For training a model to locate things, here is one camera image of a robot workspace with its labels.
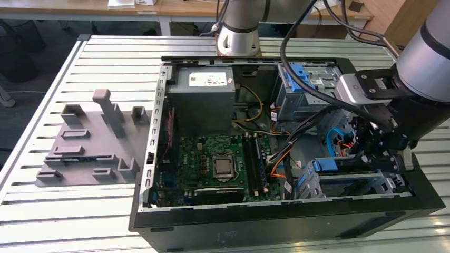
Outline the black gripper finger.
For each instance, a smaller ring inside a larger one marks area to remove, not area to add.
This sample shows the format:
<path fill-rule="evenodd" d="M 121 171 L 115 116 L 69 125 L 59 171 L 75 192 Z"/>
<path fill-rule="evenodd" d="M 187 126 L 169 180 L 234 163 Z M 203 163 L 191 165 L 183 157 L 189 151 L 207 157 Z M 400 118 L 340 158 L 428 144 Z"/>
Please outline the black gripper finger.
<path fill-rule="evenodd" d="M 352 117 L 350 125 L 354 136 L 350 148 L 350 154 L 354 157 L 350 159 L 350 168 L 367 169 L 375 165 L 382 154 L 379 143 L 383 131 L 374 129 L 371 123 L 359 116 Z"/>
<path fill-rule="evenodd" d="M 372 168 L 386 173 L 400 174 L 404 172 L 404 161 L 399 154 L 375 158 Z"/>

